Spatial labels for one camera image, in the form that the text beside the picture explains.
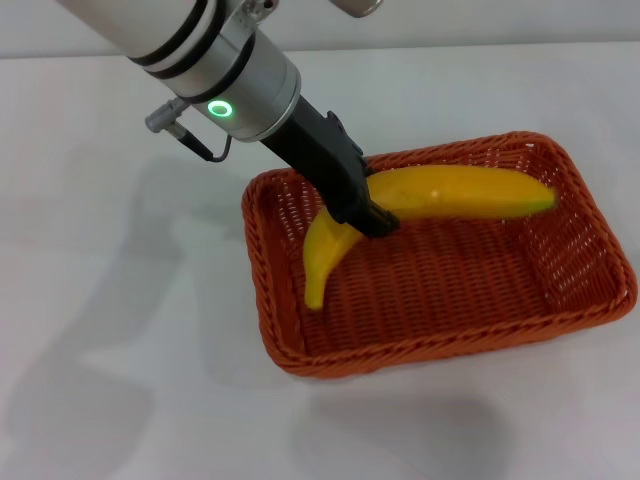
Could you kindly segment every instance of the table surface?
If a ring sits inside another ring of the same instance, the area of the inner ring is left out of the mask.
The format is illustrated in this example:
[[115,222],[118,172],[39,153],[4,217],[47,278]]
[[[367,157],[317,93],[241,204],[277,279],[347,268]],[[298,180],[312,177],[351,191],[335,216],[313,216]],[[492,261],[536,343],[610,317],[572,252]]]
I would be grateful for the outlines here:
[[[534,130],[640,266],[640,43],[291,55],[371,153]],[[640,310],[339,382],[262,346],[243,237],[260,144],[199,161],[117,57],[0,61],[2,480],[640,478]],[[218,150],[204,117],[185,125]]]

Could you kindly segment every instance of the green led ring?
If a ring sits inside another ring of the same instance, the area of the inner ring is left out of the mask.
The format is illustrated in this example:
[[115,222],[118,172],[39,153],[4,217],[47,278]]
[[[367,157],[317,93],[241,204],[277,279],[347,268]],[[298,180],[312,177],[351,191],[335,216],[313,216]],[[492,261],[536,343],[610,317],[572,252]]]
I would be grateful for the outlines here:
[[214,100],[209,102],[209,112],[215,117],[225,118],[233,113],[233,107],[224,100]]

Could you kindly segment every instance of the orange basket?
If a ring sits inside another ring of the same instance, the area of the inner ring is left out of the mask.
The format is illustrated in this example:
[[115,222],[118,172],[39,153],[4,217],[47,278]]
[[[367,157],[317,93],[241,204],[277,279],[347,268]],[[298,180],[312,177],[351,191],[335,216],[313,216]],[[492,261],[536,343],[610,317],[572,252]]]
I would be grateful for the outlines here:
[[335,378],[548,340],[619,319],[634,273],[567,153],[515,132],[370,159],[376,169],[484,165],[557,190],[558,207],[509,221],[424,219],[363,240],[304,305],[302,246],[322,201],[293,170],[255,178],[242,209],[260,330],[292,374]]

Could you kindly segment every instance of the yellow banana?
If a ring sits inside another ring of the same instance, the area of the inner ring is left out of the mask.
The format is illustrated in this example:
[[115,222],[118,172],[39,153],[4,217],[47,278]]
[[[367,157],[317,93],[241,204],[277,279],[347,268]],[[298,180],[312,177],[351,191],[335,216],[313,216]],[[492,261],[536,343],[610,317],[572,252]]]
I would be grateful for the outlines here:
[[[406,167],[368,179],[371,199],[401,221],[423,217],[507,219],[547,210],[553,190],[513,170],[458,165]],[[329,274],[362,234],[336,223],[326,208],[304,239],[305,303],[322,308]]]

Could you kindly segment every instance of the white wall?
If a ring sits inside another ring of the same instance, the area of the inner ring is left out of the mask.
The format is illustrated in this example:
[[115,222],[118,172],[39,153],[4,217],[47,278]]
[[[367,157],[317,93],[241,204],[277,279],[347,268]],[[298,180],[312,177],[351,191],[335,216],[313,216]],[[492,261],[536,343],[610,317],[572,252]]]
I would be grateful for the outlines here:
[[[264,30],[306,50],[640,40],[639,19],[640,0],[386,0],[361,20],[326,0],[281,0]],[[115,50],[53,0],[0,0],[0,57],[100,53]]]

